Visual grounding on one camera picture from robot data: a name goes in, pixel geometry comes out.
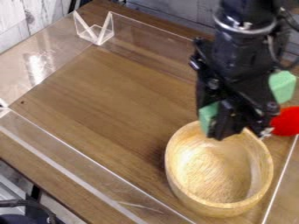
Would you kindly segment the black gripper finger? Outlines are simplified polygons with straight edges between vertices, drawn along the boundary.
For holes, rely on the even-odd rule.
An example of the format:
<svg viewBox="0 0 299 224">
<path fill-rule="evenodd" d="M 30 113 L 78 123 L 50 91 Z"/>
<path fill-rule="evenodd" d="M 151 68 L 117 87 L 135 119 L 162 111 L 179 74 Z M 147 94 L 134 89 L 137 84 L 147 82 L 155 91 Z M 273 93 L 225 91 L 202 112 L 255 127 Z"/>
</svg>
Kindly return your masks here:
<svg viewBox="0 0 299 224">
<path fill-rule="evenodd" d="M 241 113 L 237 105 L 230 100 L 219 102 L 217 115 L 211 119 L 209 138 L 222 141 L 225 138 L 239 134 L 242 131 Z"/>
<path fill-rule="evenodd" d="M 266 119 L 253 119 L 249 122 L 249 128 L 258 138 L 263 139 L 270 137 L 274 131 L 274 127 L 270 124 L 270 120 Z"/>
</svg>

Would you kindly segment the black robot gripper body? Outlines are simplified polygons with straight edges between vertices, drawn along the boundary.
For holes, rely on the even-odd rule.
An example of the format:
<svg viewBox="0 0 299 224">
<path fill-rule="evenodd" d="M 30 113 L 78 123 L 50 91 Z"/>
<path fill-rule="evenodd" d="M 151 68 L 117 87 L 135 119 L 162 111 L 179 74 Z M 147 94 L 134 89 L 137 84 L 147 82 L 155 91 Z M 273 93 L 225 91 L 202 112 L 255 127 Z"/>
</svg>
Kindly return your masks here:
<svg viewBox="0 0 299 224">
<path fill-rule="evenodd" d="M 277 73 L 287 40 L 285 31 L 266 35 L 230 35 L 219 31 L 214 40 L 194 40 L 191 67 L 206 67 L 205 73 L 218 75 L 227 83 Z"/>
</svg>

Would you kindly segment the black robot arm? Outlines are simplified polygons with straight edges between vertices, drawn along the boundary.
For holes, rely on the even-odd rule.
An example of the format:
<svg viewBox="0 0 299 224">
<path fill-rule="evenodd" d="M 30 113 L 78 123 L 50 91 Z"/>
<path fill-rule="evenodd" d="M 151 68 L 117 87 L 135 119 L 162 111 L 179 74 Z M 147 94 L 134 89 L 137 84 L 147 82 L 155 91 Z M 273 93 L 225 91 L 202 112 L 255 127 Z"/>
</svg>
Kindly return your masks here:
<svg viewBox="0 0 299 224">
<path fill-rule="evenodd" d="M 299 59 L 286 65 L 282 58 L 299 24 L 282 0 L 221 0 L 214 23 L 215 39 L 194 40 L 190 61 L 202 130 L 219 141 L 243 129 L 265 137 L 295 92 Z"/>
</svg>

